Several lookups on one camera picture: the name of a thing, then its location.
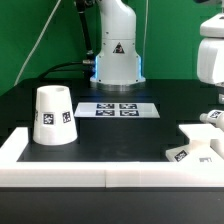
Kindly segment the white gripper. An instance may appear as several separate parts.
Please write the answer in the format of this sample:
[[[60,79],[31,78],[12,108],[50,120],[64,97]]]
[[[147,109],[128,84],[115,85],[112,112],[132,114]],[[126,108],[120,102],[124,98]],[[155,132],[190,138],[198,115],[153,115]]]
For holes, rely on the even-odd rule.
[[[224,13],[203,22],[200,35],[197,76],[204,83],[224,85]]]

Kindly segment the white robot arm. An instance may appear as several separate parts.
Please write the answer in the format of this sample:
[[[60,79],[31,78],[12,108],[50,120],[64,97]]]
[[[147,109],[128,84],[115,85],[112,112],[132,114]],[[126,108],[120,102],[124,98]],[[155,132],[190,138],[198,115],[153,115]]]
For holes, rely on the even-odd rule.
[[[125,91],[149,77],[190,77],[191,4],[210,0],[74,0],[93,88]]]

